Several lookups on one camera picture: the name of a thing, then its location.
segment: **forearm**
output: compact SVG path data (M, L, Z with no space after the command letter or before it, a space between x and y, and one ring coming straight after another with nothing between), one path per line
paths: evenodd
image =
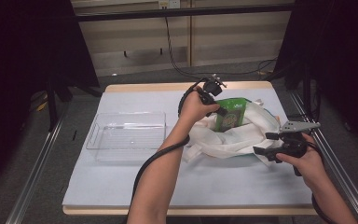
M351 210L327 176L323 178L323 181L312 185L310 189L321 210L334 223L357 223Z
M191 127L192 122L179 119L159 150L182 142ZM145 169L132 201L128 223L147 223L148 221L150 223L165 223L182 152L182 147L177 148L153 161Z

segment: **green package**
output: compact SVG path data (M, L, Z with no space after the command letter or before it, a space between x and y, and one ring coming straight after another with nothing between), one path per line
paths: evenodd
M243 114L246 109L245 98L228 98L216 101L220 106L227 110L227 114L223 117L217 115L215 131L223 133L228 129L242 125Z

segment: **person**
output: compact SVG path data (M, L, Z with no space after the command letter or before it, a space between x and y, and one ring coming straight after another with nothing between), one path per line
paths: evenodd
M186 139L193 125L207 113L214 112L220 105L204 105L194 90L185 99L181 114L172 131L158 150L172 146ZM307 141L313 141L305 135ZM183 148L177 148L150 163L139 179L133 195L127 223L163 224L176 185ZM308 148L302 158L284 154L277 157L293 164L303 175L322 210L336 223L356 223L351 211L344 203L327 176L318 153Z

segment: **transparent plastic container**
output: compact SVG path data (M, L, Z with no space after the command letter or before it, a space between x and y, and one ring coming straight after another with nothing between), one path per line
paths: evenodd
M165 113L98 114L86 148L97 161L145 161L165 139Z

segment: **table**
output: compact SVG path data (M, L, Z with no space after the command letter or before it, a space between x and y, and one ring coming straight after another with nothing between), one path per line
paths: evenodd
M164 110L168 134L177 120L178 102L190 85L192 83L111 85L103 94L97 114ZM227 90L216 99L239 95L250 100L262 99L264 107L279 116L281 123L287 121L269 82L228 82ZM85 145L62 202L63 212L67 215L126 215L133 180L142 163L97 162ZM274 163L267 167L253 155L223 160L199 156L189 163L182 161L168 215L315 215L310 195L302 178L294 175L289 164Z

